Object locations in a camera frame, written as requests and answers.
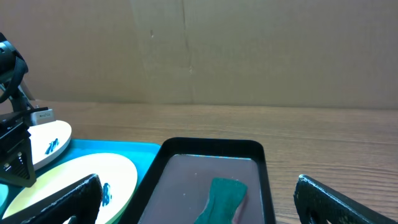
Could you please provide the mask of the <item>green scrubbing sponge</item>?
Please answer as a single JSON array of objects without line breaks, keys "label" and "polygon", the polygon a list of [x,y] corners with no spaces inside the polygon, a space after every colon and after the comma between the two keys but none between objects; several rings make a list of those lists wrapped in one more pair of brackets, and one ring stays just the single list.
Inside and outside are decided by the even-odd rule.
[{"label": "green scrubbing sponge", "polygon": [[194,224],[239,223],[247,192],[247,185],[238,180],[214,178],[206,205]]}]

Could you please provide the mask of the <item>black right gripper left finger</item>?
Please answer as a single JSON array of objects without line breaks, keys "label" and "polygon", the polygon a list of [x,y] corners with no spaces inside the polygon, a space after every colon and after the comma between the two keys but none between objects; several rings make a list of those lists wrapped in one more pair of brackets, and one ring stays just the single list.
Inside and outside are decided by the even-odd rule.
[{"label": "black right gripper left finger", "polygon": [[1,220],[5,224],[94,224],[103,198],[96,174],[90,174],[39,202]]}]

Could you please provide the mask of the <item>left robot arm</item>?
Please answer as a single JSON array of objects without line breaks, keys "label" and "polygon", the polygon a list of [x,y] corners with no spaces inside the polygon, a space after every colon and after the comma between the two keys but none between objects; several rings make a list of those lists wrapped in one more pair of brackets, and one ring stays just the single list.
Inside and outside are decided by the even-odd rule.
[{"label": "left robot arm", "polygon": [[22,55],[1,35],[1,103],[9,100],[12,113],[1,115],[1,183],[31,187],[36,181],[28,128],[31,115],[48,110],[34,108],[20,87],[29,71]]}]

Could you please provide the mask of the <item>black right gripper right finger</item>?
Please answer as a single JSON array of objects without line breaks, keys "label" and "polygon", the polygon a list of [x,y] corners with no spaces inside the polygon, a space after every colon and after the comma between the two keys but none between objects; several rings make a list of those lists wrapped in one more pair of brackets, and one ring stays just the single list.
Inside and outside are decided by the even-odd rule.
[{"label": "black right gripper right finger", "polygon": [[397,224],[395,220],[304,174],[298,177],[294,203],[301,223]]}]

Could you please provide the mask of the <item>yellow plate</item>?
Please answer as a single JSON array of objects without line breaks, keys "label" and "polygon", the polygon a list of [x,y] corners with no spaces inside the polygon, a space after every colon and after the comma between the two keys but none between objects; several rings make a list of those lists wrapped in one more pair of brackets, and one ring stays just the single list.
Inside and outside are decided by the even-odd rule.
[{"label": "yellow plate", "polygon": [[105,196],[96,223],[113,223],[127,207],[137,184],[134,163],[113,153],[77,157],[48,170],[37,178],[33,186],[17,194],[6,208],[3,218],[20,212],[89,174],[99,176]]}]

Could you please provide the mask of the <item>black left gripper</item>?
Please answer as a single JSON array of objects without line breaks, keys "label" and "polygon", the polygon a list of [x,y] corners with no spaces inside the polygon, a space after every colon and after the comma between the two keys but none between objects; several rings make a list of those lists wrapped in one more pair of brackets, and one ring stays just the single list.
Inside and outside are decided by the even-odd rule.
[{"label": "black left gripper", "polygon": [[1,115],[1,183],[31,187],[36,181],[30,142],[30,115],[46,107]]}]

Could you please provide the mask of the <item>white plate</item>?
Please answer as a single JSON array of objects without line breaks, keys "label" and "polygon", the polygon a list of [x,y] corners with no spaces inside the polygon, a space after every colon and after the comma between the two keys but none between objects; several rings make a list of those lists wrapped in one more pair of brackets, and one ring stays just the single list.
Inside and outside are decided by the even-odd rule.
[{"label": "white plate", "polygon": [[52,121],[28,129],[34,170],[55,160],[69,145],[72,127],[65,121]]}]

